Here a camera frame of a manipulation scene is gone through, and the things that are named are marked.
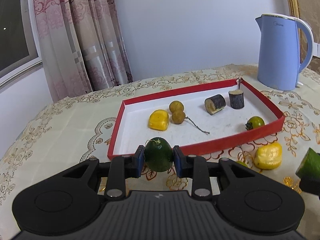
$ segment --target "electric kettle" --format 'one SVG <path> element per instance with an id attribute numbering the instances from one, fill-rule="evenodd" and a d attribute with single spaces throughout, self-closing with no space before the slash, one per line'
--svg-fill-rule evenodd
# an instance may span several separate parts
<path id="1" fill-rule="evenodd" d="M 303 20 L 282 14 L 262 14 L 256 18 L 261 31 L 258 81 L 277 90 L 293 90 L 299 73 L 312 59 L 313 34 Z M 308 50 L 300 64 L 300 28 L 306 35 Z"/>

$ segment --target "twig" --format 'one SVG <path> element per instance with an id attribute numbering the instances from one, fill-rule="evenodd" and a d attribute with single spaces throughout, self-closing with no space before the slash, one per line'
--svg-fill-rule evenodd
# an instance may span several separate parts
<path id="1" fill-rule="evenodd" d="M 189 117 L 186 116 L 186 119 L 190 120 L 194 124 L 194 126 L 197 127 L 201 132 L 204 132 L 206 134 L 210 134 L 210 132 L 201 130 Z"/>
<path id="2" fill-rule="evenodd" d="M 147 145 L 147 142 L 155 142 L 156 145 L 159 145 L 161 143 L 160 139 L 158 139 L 158 140 L 147 140 L 145 145 Z"/>

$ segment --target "tablecloth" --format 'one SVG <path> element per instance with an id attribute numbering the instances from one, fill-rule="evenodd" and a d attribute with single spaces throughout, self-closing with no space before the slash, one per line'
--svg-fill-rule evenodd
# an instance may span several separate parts
<path id="1" fill-rule="evenodd" d="M 122 100 L 164 90 L 207 82 L 243 77 L 285 114 L 282 131 L 232 149 L 204 155 L 216 162 L 220 157 L 246 161 L 250 168 L 287 184 L 299 191 L 295 171 L 309 147 L 320 152 L 320 75 L 305 69 L 300 74 L 303 86 L 294 91 L 277 91 L 257 81 L 257 65 L 227 65 L 220 68 L 150 78 L 105 89 L 76 98 L 65 98 L 48 105 L 32 120 L 20 138 L 0 161 L 0 240 L 19 232 L 11 206 L 24 188 L 63 171 L 90 156 L 101 162 L 107 158 L 113 125 Z M 261 171 L 252 165 L 251 156 L 261 145 L 279 141 L 283 146 L 283 162 L 272 171 Z M 103 193 L 106 179 L 99 193 Z M 218 194 L 214 179 L 213 193 Z M 175 169 L 156 173 L 144 167 L 139 179 L 127 179 L 127 191 L 191 189 L 191 179 L 180 179 Z M 320 238 L 320 201 L 317 196 L 302 192 L 306 210 L 298 231 L 307 239 Z"/>

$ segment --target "window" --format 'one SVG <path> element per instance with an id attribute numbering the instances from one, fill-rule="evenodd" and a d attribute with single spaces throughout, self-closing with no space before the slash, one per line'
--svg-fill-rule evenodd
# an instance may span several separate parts
<path id="1" fill-rule="evenodd" d="M 0 87 L 41 62 L 33 0 L 0 0 Z"/>

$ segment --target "red tray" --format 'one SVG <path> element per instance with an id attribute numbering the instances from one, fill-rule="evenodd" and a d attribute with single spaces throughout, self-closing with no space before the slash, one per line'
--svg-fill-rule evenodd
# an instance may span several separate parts
<path id="1" fill-rule="evenodd" d="M 185 155 L 203 155 L 281 131 L 285 119 L 282 111 L 243 79 L 240 88 L 244 91 L 245 107 L 239 110 L 230 107 L 228 98 L 229 90 L 238 89 L 238 79 L 183 87 L 123 100 L 112 132 L 108 158 L 134 154 L 139 145 L 145 145 L 146 139 L 156 136 L 166 139 L 172 147 L 179 145 Z M 204 108 L 204 99 L 216 94 L 223 95 L 227 105 L 222 111 L 209 115 Z M 214 127 L 211 129 L 211 134 L 200 132 L 186 121 L 181 125 L 170 123 L 166 131 L 148 128 L 150 114 L 156 109 L 170 112 L 168 106 L 173 100 L 180 100 L 185 106 L 187 116 L 203 130 Z M 245 130 L 246 120 L 254 115 L 261 116 L 266 125 Z"/>

